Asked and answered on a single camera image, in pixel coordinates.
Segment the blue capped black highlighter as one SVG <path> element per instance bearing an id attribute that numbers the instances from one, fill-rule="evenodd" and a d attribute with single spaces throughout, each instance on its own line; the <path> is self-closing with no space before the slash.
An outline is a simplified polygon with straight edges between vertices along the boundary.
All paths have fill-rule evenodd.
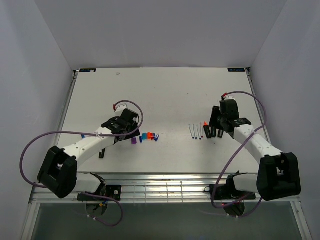
<path id="1" fill-rule="evenodd" d="M 215 138 L 217 136 L 217 129 L 214 126 L 212 126 L 210 130 L 211 130 L 211 137 Z"/>

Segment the orange capped black highlighter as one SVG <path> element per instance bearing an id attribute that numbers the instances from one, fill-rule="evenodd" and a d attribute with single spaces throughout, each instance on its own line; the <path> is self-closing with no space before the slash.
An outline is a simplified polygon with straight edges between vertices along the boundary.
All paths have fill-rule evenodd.
<path id="1" fill-rule="evenodd" d="M 203 123 L 203 130 L 204 130 L 206 138 L 211 139 L 212 138 L 211 129 L 206 121 Z"/>

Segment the purple capped black highlighter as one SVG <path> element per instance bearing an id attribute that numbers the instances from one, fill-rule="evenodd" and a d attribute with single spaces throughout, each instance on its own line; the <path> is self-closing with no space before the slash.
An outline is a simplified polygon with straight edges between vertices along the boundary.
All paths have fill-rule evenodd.
<path id="1" fill-rule="evenodd" d="M 224 131 L 223 131 L 222 129 L 219 129 L 219 130 L 218 130 L 217 137 L 218 137 L 218 138 L 222 138 L 223 135 L 224 135 Z"/>

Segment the purple highlighter cap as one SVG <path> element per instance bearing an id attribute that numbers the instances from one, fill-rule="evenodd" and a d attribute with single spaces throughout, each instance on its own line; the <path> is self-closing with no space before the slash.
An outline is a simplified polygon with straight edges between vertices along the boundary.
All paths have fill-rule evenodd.
<path id="1" fill-rule="evenodd" d="M 137 144 L 137 139 L 135 138 L 135 137 L 133 137 L 132 139 L 131 139 L 131 143 L 134 145 L 134 144 Z"/>

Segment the white pen red end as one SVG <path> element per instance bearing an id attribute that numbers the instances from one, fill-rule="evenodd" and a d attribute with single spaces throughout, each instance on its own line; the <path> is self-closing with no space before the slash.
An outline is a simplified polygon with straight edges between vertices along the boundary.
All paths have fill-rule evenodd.
<path id="1" fill-rule="evenodd" d="M 200 136 L 201 136 L 201 138 L 204 137 L 204 134 L 203 134 L 203 124 L 202 124 L 202 122 L 200 123 Z"/>

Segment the pink capped black highlighter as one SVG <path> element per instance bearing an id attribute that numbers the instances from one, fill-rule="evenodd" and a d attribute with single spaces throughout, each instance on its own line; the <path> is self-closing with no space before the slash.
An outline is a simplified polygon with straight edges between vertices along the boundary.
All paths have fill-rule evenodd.
<path id="1" fill-rule="evenodd" d="M 98 155 L 99 159 L 103 159 L 105 157 L 105 151 L 106 151 L 106 149 L 104 148 L 99 152 L 99 155 Z"/>

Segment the white pen blue end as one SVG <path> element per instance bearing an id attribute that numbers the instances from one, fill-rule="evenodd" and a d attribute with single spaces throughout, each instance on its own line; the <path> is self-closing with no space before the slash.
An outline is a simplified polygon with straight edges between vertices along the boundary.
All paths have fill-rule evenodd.
<path id="1" fill-rule="evenodd" d="M 197 128 L 196 128 L 196 125 L 193 124 L 193 134 L 194 134 L 194 139 L 198 139 L 198 133 L 197 133 Z"/>

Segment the orange highlighter cap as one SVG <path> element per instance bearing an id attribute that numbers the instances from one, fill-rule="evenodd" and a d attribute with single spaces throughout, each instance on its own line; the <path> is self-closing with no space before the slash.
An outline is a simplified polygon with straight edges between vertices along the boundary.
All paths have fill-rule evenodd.
<path id="1" fill-rule="evenodd" d="M 148 132 L 148 133 L 147 133 L 147 139 L 150 140 L 151 138 L 152 138 L 152 133 L 151 133 L 151 132 Z"/>

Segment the small blue capped pen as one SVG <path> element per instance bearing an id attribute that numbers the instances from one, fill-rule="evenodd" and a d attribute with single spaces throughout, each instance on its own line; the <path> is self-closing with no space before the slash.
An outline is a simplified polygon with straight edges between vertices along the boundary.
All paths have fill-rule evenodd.
<path id="1" fill-rule="evenodd" d="M 190 131 L 192 139 L 195 139 L 195 132 L 193 130 L 193 126 L 191 124 L 189 124 L 188 126 L 189 126 L 189 131 Z"/>

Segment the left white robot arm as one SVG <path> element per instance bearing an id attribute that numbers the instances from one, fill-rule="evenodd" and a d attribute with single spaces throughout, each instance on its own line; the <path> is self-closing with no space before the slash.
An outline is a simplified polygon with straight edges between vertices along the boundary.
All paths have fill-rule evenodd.
<path id="1" fill-rule="evenodd" d="M 94 173 L 79 173 L 79 167 L 106 148 L 140 134 L 137 130 L 139 114 L 124 105 L 116 110 L 116 116 L 103 123 L 92 136 L 59 148 L 51 147 L 37 176 L 58 198 L 72 192 L 88 192 L 95 200 L 106 195 L 106 182 Z"/>

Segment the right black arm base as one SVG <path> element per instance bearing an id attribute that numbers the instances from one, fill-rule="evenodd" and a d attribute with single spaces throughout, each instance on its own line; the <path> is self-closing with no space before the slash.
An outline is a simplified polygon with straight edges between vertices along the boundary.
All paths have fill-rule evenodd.
<path id="1" fill-rule="evenodd" d="M 217 184 L 214 200 L 238 200 L 244 196 L 246 196 L 245 200 L 255 200 L 255 193 L 236 189 L 234 177 L 241 175 L 248 175 L 248 173 L 240 173 L 237 171 L 227 177 L 225 184 Z"/>

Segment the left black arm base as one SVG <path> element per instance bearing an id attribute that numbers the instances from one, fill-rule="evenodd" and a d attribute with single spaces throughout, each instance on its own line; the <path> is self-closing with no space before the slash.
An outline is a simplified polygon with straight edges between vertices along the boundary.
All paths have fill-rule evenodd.
<path id="1" fill-rule="evenodd" d="M 94 173 L 81 173 L 78 176 L 74 191 L 78 193 L 78 201 L 105 201 L 102 196 L 120 201 L 122 186 L 107 184 L 104 178 Z"/>

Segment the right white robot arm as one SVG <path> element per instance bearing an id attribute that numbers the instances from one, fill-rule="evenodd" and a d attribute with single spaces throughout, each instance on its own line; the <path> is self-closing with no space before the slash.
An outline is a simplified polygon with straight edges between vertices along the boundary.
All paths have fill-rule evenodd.
<path id="1" fill-rule="evenodd" d="M 271 201 L 301 193 L 298 158 L 285 153 L 258 134 L 247 118 L 239 115 L 235 99 L 227 97 L 212 108 L 210 124 L 229 134 L 258 163 L 255 174 L 237 172 L 227 177 L 225 184 L 213 185 L 213 200 L 240 199 L 246 194 L 259 194 Z"/>

